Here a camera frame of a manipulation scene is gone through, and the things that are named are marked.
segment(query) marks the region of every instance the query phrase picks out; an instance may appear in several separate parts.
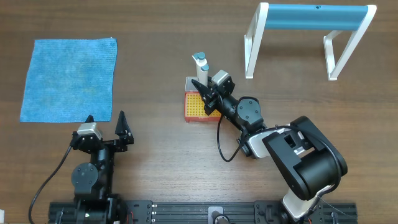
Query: white frame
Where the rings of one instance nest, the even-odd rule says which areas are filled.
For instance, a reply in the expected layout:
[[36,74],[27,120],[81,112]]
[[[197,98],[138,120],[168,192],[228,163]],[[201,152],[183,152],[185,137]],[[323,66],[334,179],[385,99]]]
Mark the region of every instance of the white frame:
[[[244,36],[244,65],[246,79],[252,79],[254,67],[256,66],[257,56],[259,53],[262,35],[266,27],[266,20],[268,15],[268,3],[262,2],[258,5],[256,12],[251,20],[249,29]],[[341,54],[340,59],[335,64],[335,55],[333,53],[332,40],[342,30],[333,30],[328,35],[323,37],[323,46],[325,48],[326,69],[329,80],[337,80],[338,75],[343,69],[344,65],[353,53],[358,42],[361,40],[366,29],[369,27],[377,7],[375,5],[368,5],[368,12],[358,27],[358,30],[352,32],[349,41]]]

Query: table surface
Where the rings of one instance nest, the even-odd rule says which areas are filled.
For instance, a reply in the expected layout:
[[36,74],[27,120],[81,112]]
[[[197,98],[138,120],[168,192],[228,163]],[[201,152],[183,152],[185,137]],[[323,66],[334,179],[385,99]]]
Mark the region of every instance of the table surface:
[[[312,1],[284,1],[284,3]],[[395,223],[398,203],[398,1],[371,1],[376,16],[338,81],[326,75],[327,31],[266,30],[253,80],[244,78],[244,45],[259,1],[0,1],[0,208],[6,221],[28,222],[42,182],[60,162],[78,123],[20,123],[26,73],[35,39],[118,40],[113,115],[100,123],[115,138],[120,110],[135,144],[117,154],[113,191],[125,199],[160,202],[278,200],[288,190],[272,159],[239,153],[224,163],[216,123],[186,123],[185,77],[195,76],[192,53],[206,52],[210,75],[223,69],[234,96],[254,96],[268,126],[308,116],[341,152],[348,174],[329,202],[356,202],[360,223]],[[369,4],[322,1],[322,4]],[[337,37],[342,53],[349,33]],[[229,156],[239,133],[221,125]],[[72,151],[33,209],[47,221],[50,202],[73,198],[72,170],[89,156]]]

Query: blue cloth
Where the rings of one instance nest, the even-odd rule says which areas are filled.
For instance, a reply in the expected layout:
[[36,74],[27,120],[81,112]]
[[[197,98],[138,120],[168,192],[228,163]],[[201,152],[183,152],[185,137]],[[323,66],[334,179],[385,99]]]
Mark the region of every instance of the blue cloth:
[[116,39],[36,40],[21,122],[110,121]]

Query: white bracket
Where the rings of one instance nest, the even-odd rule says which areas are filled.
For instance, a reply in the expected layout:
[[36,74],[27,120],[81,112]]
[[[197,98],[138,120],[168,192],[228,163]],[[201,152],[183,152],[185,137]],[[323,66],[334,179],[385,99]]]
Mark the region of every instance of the white bracket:
[[248,32],[244,36],[244,66],[246,78],[253,78],[262,34],[266,28],[267,14],[268,3],[260,3],[251,20]]
[[[256,66],[261,39],[266,26],[268,8],[269,5],[266,2],[262,2],[258,5],[250,23],[248,32],[244,36],[244,65],[246,79],[253,78],[254,67]],[[332,40],[342,31],[333,30],[328,35],[324,36],[323,45],[325,48],[326,68],[329,80],[337,80],[337,76],[340,74],[341,70],[349,59],[349,56],[351,56],[366,29],[369,27],[374,14],[376,13],[376,9],[377,7],[375,5],[368,5],[368,12],[359,25],[358,30],[351,34],[351,37],[349,38],[349,41],[343,53],[341,54],[340,59],[337,61],[337,64],[335,64]]]
[[335,55],[333,54],[333,45],[331,41],[337,35],[339,35],[341,30],[333,30],[328,35],[323,37],[323,46],[325,48],[325,58],[326,58],[326,68],[328,70],[328,79],[329,80],[337,80],[338,75],[343,69],[344,65],[349,59],[349,56],[353,53],[355,47],[358,45],[358,42],[361,40],[363,34],[366,29],[369,27],[374,14],[376,13],[377,7],[374,5],[368,5],[368,12],[366,13],[364,19],[358,27],[358,30],[354,31],[351,34],[351,37],[348,40],[346,48],[341,54],[340,59],[337,61],[335,65]]

